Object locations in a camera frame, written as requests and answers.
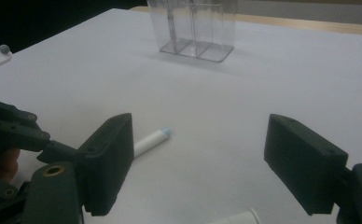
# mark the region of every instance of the white table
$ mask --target white table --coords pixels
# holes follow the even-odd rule
[[[0,101],[36,113],[79,147],[132,112],[138,140],[172,139],[138,158],[111,213],[87,223],[204,224],[254,207],[262,223],[335,223],[305,214],[263,160],[270,113],[297,119],[362,162],[362,35],[238,22],[223,63],[158,52],[149,14],[112,9],[14,54]],[[23,151],[15,183],[42,165]]]

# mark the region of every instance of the hand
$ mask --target hand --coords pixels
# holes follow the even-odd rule
[[[21,150],[9,148],[0,156],[0,179],[9,183],[18,172],[18,157]]]

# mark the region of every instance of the acrylic organizer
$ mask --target acrylic organizer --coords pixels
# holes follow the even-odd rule
[[[233,50],[237,0],[147,0],[162,52],[222,62]]]

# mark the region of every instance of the transparent pen holder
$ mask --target transparent pen holder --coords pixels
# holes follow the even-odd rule
[[[163,52],[222,62],[233,50],[237,0],[147,0]]]

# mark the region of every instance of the tabletop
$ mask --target tabletop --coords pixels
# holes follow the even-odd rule
[[[169,141],[133,162],[106,217],[87,223],[204,224],[257,211],[262,223],[309,217],[263,160],[269,115],[297,119],[362,162],[362,35],[238,21],[223,63],[158,51],[149,14],[111,9],[13,55],[0,101],[38,115],[51,139],[78,148],[131,112],[134,139]],[[19,185],[43,164],[23,151]]]

